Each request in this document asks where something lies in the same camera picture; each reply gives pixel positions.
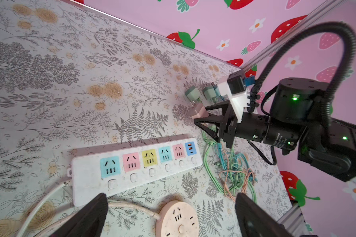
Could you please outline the pink USB charger plug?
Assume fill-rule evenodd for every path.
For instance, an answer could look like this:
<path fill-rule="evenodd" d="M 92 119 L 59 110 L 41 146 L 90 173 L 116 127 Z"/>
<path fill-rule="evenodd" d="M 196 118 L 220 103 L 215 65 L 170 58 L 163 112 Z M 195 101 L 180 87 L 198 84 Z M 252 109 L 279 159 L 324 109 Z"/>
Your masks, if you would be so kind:
<path fill-rule="evenodd" d="M 209 117 L 209 113 L 201 102 L 194 104 L 194 106 L 189 110 L 188 115 L 192 119 Z"/>

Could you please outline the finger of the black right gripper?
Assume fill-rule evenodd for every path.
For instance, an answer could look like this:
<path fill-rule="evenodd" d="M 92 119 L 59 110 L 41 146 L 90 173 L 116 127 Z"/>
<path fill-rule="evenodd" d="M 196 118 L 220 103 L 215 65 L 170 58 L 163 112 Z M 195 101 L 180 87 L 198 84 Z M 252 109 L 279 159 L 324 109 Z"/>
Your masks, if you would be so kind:
<path fill-rule="evenodd" d="M 210 112 L 213 110 L 220 110 L 222 113 L 232 112 L 232 105 L 229 100 L 223 101 L 214 105 L 206 106 L 205 109 Z"/>
<path fill-rule="evenodd" d="M 220 142 L 220 140 L 223 139 L 225 122 L 221 118 L 196 118 L 193 120 L 193 122 L 197 127 L 206 132 L 216 142 Z M 210 129 L 205 124 L 214 125 L 216 130 Z"/>

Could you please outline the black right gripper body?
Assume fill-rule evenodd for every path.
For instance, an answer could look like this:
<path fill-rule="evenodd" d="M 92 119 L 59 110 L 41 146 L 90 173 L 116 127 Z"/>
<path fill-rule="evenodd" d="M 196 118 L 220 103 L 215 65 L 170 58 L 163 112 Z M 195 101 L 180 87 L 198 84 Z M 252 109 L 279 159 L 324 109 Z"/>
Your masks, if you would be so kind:
<path fill-rule="evenodd" d="M 221 139 L 231 148 L 236 137 L 250 141 L 262 142 L 268 132 L 269 117 L 243 112 L 241 122 L 237 122 L 232 105 L 227 101 L 224 109 L 224 129 Z"/>

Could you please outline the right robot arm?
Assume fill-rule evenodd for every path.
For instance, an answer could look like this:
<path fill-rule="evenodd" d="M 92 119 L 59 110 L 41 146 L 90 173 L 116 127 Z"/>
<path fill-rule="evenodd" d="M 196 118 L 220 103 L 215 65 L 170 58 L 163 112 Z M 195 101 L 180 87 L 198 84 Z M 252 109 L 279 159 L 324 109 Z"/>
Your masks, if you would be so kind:
<path fill-rule="evenodd" d="M 339 66 L 331 81 L 285 78 L 268 92 L 273 97 L 269 111 L 254 112 L 259 90 L 265 79 L 294 45 L 315 34 L 333 33 L 344 44 Z M 283 155 L 297 150 L 298 160 L 343 181 L 356 178 L 356 125 L 331 117 L 336 91 L 346 76 L 356 53 L 356 34 L 342 22 L 312 26 L 288 40 L 271 58 L 251 90 L 237 71 L 218 84 L 227 101 L 206 107 L 209 115 L 194 119 L 194 124 L 215 141 L 231 148 L 236 137 L 254 146 L 257 142 L 280 148 Z M 220 115 L 211 112 L 221 109 Z"/>

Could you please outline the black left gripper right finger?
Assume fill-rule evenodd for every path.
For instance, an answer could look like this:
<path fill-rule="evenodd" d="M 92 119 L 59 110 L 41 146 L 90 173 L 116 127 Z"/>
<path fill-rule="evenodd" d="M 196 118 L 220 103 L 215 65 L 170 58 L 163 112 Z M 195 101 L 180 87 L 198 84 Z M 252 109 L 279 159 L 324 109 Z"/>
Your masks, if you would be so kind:
<path fill-rule="evenodd" d="M 236 197 L 235 212 L 243 237 L 292 236 L 244 193 Z"/>

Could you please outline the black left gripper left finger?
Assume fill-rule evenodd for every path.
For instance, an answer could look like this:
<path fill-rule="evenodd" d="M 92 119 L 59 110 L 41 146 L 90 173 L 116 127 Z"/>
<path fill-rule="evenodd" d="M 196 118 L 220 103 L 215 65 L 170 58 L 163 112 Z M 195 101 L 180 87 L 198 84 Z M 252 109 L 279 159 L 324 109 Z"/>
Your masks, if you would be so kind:
<path fill-rule="evenodd" d="M 100 193 L 50 236 L 99 237 L 107 212 L 106 194 Z"/>

